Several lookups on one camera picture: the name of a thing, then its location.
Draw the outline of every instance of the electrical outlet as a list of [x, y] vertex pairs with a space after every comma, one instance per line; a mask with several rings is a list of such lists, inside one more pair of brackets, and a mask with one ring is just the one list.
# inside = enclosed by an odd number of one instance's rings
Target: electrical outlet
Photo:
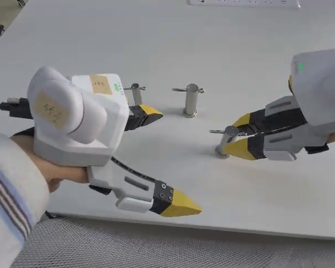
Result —
[[196, 6], [300, 8], [299, 0], [189, 0]]

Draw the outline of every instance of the paper label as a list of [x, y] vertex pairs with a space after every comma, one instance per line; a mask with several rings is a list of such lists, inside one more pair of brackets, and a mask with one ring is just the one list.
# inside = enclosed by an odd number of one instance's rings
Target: paper label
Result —
[[106, 76], [93, 74], [89, 77], [94, 93], [112, 95], [112, 90]]
[[53, 123], [57, 130], [60, 130], [67, 123], [69, 117], [69, 111], [43, 90], [36, 98], [33, 111], [48, 123]]

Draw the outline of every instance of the floor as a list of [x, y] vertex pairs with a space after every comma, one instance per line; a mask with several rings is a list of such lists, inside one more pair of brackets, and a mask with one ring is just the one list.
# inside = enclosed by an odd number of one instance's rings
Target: floor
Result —
[[9, 27], [21, 10], [16, 0], [0, 0], [0, 24]]

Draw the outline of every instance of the metal cylinder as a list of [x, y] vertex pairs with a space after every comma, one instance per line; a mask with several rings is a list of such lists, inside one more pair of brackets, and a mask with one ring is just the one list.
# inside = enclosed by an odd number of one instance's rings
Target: metal cylinder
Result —
[[226, 144], [235, 142], [238, 134], [239, 134], [239, 130], [237, 127], [234, 127], [234, 126], [226, 127], [226, 129], [224, 130], [224, 134], [221, 138], [221, 142], [215, 149], [216, 155], [219, 158], [226, 159], [229, 157], [229, 154], [226, 154], [225, 152], [223, 152], [223, 148], [226, 146]]
[[186, 117], [194, 117], [197, 114], [197, 96], [199, 94], [199, 87], [195, 84], [189, 84], [186, 87], [186, 101], [184, 108], [184, 115]]
[[142, 98], [141, 98], [141, 92], [140, 92], [140, 87], [139, 84], [132, 84], [132, 92], [133, 92], [133, 98], [135, 105], [140, 105], [143, 103]]

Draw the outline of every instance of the striped sleeve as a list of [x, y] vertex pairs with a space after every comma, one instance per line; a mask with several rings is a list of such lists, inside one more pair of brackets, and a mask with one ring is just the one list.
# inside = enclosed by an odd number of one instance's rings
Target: striped sleeve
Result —
[[0, 134], [0, 268], [10, 267], [48, 203], [47, 183], [36, 165]]

